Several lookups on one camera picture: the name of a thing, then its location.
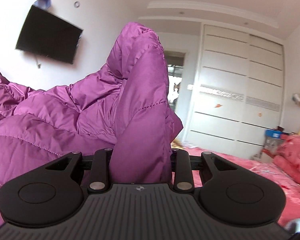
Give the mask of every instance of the blue hexagon shelf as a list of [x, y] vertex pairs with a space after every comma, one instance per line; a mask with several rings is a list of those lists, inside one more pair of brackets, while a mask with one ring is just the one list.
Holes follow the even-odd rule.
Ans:
[[51, 6], [51, 0], [37, 0], [33, 5], [42, 10], [46, 10]]

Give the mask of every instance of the wall-mounted television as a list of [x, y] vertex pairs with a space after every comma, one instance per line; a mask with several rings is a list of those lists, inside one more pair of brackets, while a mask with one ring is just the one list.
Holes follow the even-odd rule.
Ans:
[[33, 5], [16, 49], [73, 64], [82, 32], [82, 29]]

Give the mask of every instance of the purple puffer jacket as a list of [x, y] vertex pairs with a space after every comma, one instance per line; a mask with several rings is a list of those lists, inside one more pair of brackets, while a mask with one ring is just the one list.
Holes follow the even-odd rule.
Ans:
[[182, 124], [168, 85], [158, 36], [138, 23], [124, 27], [98, 72], [73, 85], [36, 91], [0, 73], [0, 187], [71, 151], [105, 147], [114, 148], [113, 181], [169, 181]]

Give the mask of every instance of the ceiling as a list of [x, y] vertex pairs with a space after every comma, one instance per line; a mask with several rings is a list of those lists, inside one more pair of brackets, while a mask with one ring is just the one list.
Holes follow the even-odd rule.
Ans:
[[209, 20], [248, 27], [285, 40], [300, 24], [300, 0], [124, 1], [141, 23], [157, 32], [198, 35], [197, 23]]

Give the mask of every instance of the bed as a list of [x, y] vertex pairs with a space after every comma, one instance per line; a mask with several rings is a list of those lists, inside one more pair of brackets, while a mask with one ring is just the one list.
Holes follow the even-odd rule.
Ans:
[[[190, 155], [201, 156], [201, 153], [207, 151], [201, 148], [185, 147]], [[257, 161], [246, 160], [235, 156], [216, 153], [215, 154], [241, 166], [250, 171], [253, 171], [267, 179], [272, 180], [278, 184], [284, 191], [287, 203], [278, 221], [281, 226], [285, 226], [289, 221], [300, 218], [300, 185], [294, 182], [287, 174], [280, 170], [273, 163], [259, 163]], [[199, 171], [193, 171], [194, 185], [201, 187], [202, 183], [199, 176]]]

